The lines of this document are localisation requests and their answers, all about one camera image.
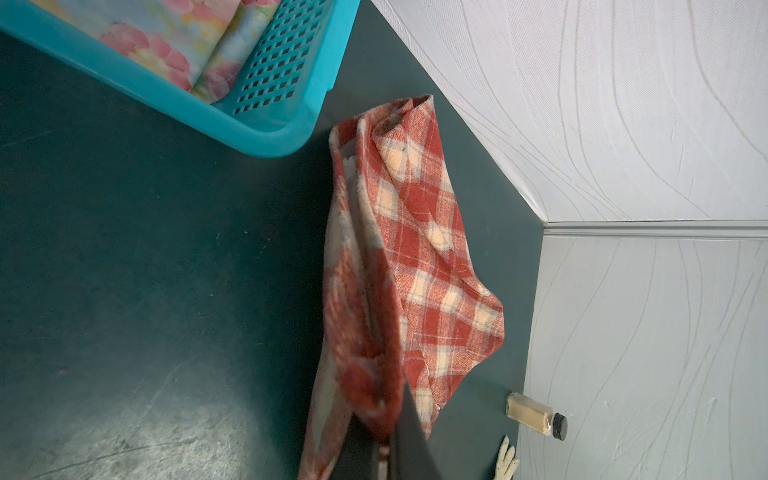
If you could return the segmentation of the red plaid skirt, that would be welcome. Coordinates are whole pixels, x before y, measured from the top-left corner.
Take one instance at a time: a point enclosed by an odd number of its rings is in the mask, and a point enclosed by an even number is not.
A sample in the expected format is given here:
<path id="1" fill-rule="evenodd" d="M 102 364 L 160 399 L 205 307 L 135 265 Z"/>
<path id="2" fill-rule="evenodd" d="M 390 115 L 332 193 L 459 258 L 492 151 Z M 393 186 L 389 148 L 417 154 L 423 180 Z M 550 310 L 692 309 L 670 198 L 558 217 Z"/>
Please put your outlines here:
<path id="1" fill-rule="evenodd" d="M 502 303 L 473 269 L 433 97 L 344 120 L 329 149 L 324 335 L 302 479 L 331 475 L 353 418 L 387 440 L 406 393 L 430 433 L 461 381 L 504 340 Z"/>

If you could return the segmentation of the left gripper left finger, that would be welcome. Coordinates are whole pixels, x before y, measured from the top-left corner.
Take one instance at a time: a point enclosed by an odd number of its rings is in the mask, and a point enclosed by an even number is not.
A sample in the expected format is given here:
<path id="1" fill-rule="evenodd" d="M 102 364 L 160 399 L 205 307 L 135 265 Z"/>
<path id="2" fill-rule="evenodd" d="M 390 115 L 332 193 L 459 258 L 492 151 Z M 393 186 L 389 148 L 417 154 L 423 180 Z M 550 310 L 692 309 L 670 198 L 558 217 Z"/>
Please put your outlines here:
<path id="1" fill-rule="evenodd" d="M 379 444 L 353 415 L 330 480 L 376 480 Z"/>

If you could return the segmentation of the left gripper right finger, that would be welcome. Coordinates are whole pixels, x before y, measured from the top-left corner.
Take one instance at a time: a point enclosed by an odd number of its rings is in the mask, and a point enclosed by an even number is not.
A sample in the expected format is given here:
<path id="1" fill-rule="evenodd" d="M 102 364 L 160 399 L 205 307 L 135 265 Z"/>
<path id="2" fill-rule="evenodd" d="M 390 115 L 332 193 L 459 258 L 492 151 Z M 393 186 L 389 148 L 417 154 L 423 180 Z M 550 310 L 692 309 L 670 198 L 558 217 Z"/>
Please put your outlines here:
<path id="1" fill-rule="evenodd" d="M 410 386 L 405 384 L 400 415 L 390 437 L 389 480 L 439 480 Z"/>

